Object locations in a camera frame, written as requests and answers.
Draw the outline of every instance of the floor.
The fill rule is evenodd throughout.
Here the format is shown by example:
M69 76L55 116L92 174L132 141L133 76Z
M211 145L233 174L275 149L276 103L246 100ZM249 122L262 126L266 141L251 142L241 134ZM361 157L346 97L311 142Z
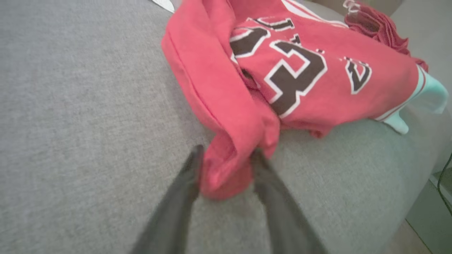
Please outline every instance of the floor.
M431 254L407 221L400 226L384 254Z

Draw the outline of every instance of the crumpled red cloth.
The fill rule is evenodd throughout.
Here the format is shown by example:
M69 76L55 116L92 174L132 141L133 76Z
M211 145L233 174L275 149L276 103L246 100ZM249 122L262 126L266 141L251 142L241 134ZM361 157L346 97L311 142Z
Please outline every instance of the crumpled red cloth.
M428 72L427 63L419 58L412 57L408 50L408 38L402 39L397 33L396 24L386 14L356 1L360 5L358 12L345 16L345 23L349 28L362 33L393 48L400 54L411 57L419 66Z

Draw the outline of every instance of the wire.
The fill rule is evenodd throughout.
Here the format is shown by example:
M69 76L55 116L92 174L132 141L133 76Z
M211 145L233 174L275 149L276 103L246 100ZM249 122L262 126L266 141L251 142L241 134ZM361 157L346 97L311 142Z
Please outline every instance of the wire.
M443 176L444 176L444 172L446 171L446 168L447 168L447 166L449 165L449 163L451 162L451 160L452 160L452 154L451 154L451 156L449 157L449 160L447 161L447 163L446 163L446 165L444 166L443 170L441 171L441 174L439 175L437 189L438 189L439 195L441 196L441 199L442 199L443 202L444 202L444 205L446 205L447 209L449 210L449 213L450 213L451 216L452 216L452 209L450 208L449 204L447 203L447 200L446 200L446 198L444 197L444 195L441 193L441 188L440 188L440 187L441 187L441 180L442 180L442 178L443 178Z

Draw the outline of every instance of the gray couch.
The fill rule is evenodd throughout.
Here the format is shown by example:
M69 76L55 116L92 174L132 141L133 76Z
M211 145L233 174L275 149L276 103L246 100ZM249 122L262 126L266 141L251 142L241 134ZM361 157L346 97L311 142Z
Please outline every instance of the gray couch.
M208 145L160 49L169 18L147 0L0 3L0 253L126 253ZM404 136L371 120L282 132L272 161L331 253L381 252L444 164L449 112L402 118ZM196 202L188 253L270 253L251 188Z

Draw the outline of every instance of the red garment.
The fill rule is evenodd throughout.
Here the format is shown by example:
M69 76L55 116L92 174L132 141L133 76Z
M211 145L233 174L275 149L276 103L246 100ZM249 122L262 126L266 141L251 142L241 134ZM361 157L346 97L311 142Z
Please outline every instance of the red garment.
M358 12L349 13L345 16L345 23L351 30L373 38L393 48L400 54L411 56L408 50L408 38L400 38L399 34L397 34L396 24L390 17L366 4L357 3L360 5ZM428 72L428 65L424 60L416 57L412 58Z
M270 157L280 124L320 137L386 119L423 82L411 58L291 0L184 0L162 48L216 133L201 172L201 192L216 199L249 185L249 155L261 147Z

